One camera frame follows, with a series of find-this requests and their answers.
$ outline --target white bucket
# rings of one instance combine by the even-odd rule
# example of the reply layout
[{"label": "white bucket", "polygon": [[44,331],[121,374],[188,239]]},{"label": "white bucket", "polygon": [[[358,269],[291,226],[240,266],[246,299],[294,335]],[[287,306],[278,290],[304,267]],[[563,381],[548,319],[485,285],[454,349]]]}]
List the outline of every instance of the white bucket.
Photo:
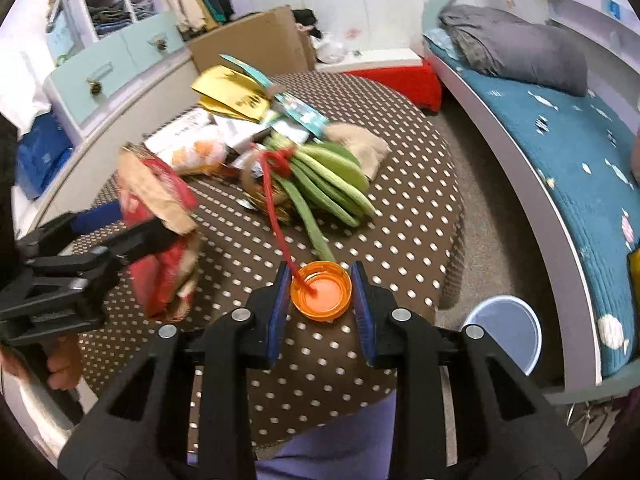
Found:
[{"label": "white bucket", "polygon": [[533,309],[514,296],[484,300],[465,319],[462,327],[484,328],[527,375],[538,363],[542,350],[542,329]]}]

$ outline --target red string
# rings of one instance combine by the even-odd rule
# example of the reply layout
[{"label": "red string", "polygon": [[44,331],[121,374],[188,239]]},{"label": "red string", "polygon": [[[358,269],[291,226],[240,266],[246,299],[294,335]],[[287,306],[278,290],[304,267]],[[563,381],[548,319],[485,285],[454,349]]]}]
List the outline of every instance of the red string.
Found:
[{"label": "red string", "polygon": [[273,162],[273,171],[276,171],[276,173],[284,178],[288,178],[291,175],[291,168],[289,167],[287,159],[291,155],[293,155],[294,151],[295,148],[287,148],[285,150],[276,150],[275,152],[262,152],[260,154],[260,166],[262,167],[262,184],[264,187],[264,203],[267,206],[267,213],[269,215],[271,229],[276,236],[276,240],[278,241],[280,250],[282,250],[282,254],[284,255],[287,265],[289,266],[289,269],[291,269],[293,278],[302,288],[306,289],[310,294],[314,296],[316,294],[316,290],[302,279],[298,267],[293,263],[293,259],[291,258],[291,254],[289,253],[289,248],[287,247],[287,242],[284,239],[282,231],[280,230],[280,225],[278,224],[276,208],[273,205],[273,187],[271,186],[270,175],[270,170],[272,167],[269,165],[269,161],[271,160]]}]

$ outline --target cardboard box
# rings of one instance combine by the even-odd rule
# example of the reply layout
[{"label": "cardboard box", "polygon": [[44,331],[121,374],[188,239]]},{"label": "cardboard box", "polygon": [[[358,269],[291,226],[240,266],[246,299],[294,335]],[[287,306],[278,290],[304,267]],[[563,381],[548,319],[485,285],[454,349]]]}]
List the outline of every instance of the cardboard box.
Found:
[{"label": "cardboard box", "polygon": [[236,70],[220,54],[229,54],[267,76],[308,72],[311,64],[308,35],[296,27],[290,7],[277,7],[227,23],[188,43],[196,68],[203,72],[219,64]]}]

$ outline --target human hand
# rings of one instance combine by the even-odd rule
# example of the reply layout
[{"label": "human hand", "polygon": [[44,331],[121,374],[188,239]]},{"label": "human hand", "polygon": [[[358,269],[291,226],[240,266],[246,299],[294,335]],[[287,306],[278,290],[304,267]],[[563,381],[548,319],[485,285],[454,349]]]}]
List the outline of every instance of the human hand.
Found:
[{"label": "human hand", "polygon": [[[8,347],[0,346],[0,365],[7,373],[30,382],[31,376],[22,360]],[[47,384],[53,390],[71,390],[82,376],[82,357],[78,347],[78,336],[58,338],[56,348],[47,360],[51,372]]]}]

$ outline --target blue bag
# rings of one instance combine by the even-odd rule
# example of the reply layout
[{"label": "blue bag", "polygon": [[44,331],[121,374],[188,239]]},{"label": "blue bag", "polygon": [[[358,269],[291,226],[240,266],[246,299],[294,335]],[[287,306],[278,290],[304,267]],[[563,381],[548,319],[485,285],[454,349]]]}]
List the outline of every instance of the blue bag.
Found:
[{"label": "blue bag", "polygon": [[52,112],[35,118],[18,142],[15,183],[29,200],[39,197],[73,153],[74,147]]}]

